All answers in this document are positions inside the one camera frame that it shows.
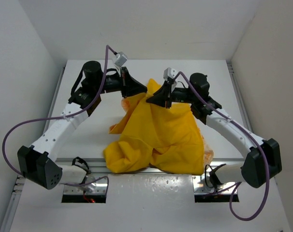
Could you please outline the yellow jacket with patterned lining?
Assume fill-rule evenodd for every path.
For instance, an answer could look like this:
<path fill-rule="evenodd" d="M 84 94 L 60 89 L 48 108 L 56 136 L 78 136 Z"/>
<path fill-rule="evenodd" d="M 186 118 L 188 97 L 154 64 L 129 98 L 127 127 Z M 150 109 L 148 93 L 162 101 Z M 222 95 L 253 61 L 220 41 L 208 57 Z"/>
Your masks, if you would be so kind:
<path fill-rule="evenodd" d="M 122 99 L 126 114 L 109 129 L 119 139 L 103 151 L 111 172 L 129 173 L 152 166 L 173 174 L 201 175 L 211 163 L 214 151 L 188 104 L 175 103 L 166 109 L 146 102 L 159 88 L 150 79 L 146 93 Z"/>

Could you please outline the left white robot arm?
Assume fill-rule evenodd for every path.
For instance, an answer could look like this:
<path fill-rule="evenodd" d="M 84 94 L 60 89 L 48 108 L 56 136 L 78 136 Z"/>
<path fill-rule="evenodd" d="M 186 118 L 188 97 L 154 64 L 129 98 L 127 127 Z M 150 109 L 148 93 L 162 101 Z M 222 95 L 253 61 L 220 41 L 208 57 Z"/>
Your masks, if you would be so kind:
<path fill-rule="evenodd" d="M 147 87 L 132 78 L 126 67 L 110 68 L 103 72 L 99 62 L 86 62 L 61 116 L 37 141 L 18 150 L 22 176 L 45 189 L 53 189 L 58 184 L 83 183 L 88 174 L 87 168 L 61 166 L 55 161 L 68 138 L 99 105 L 100 95 L 117 91 L 126 98 L 145 93 Z"/>

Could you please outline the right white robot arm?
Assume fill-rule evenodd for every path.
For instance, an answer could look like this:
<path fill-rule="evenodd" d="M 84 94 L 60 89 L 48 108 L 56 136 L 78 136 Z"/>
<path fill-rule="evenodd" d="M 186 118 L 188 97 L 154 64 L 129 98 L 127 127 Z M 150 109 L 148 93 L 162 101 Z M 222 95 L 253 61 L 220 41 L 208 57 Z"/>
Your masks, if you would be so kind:
<path fill-rule="evenodd" d="M 194 117 L 217 131 L 244 157 L 239 165 L 222 164 L 209 174 L 207 184 L 213 188 L 227 182 L 246 182 L 259 188 L 282 171 L 279 143 L 264 139 L 233 120 L 222 106 L 209 95 L 207 76 L 193 73 L 187 79 L 188 87 L 176 87 L 177 75 L 167 74 L 163 85 L 148 103 L 170 108 L 172 103 L 189 103 Z"/>

